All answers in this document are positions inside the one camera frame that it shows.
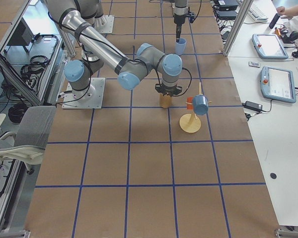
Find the person hand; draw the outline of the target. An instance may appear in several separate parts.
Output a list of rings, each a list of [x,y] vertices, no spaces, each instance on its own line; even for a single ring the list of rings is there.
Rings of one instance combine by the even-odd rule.
[[[279,16],[285,15],[285,10],[286,10],[286,8],[284,6],[280,6],[280,7],[276,8],[277,14]]]

